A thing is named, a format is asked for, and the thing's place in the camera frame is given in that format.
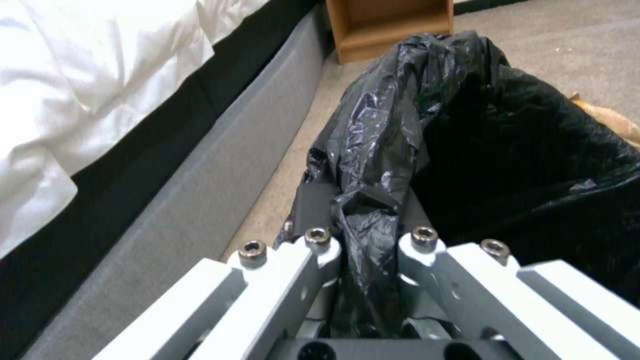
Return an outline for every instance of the gray fabric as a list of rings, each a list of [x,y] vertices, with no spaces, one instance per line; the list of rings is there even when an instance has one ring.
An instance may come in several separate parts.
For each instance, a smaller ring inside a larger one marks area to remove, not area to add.
[[[95,355],[200,258],[219,258],[282,159],[326,56],[317,7],[25,355]]]

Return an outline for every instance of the white duvet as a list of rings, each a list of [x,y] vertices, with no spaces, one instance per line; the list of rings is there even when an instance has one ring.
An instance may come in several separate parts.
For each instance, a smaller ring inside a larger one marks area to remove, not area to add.
[[[0,0],[0,258],[266,2]]]

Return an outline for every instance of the wooden shelf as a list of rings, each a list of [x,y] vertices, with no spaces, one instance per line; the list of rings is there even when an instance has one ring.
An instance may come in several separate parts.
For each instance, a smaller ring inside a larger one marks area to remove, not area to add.
[[[379,56],[412,34],[452,32],[452,0],[382,1],[327,0],[341,63]]]

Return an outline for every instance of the hex socket screw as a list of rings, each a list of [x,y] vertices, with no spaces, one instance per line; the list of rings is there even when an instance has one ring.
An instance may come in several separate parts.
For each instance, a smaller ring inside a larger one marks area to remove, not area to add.
[[[511,255],[511,250],[507,244],[496,239],[484,239],[480,242],[480,248],[493,259],[498,261],[502,266],[507,266],[509,255]]]
[[[438,232],[432,227],[417,226],[411,232],[411,244],[419,252],[432,252],[438,245]]]
[[[314,254],[322,254],[331,244],[331,231],[325,227],[312,227],[305,232],[305,244]]]
[[[258,268],[267,261],[267,245],[260,240],[244,243],[238,250],[240,264],[248,268]]]

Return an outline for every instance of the trash bag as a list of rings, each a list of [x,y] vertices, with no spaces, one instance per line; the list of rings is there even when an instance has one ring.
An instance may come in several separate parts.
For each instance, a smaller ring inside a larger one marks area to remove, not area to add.
[[[638,301],[640,153],[474,32],[412,36],[375,61],[308,152],[302,182],[320,181],[338,188],[346,253],[332,337],[399,335],[410,188],[449,246],[497,238],[522,264],[562,258]]]

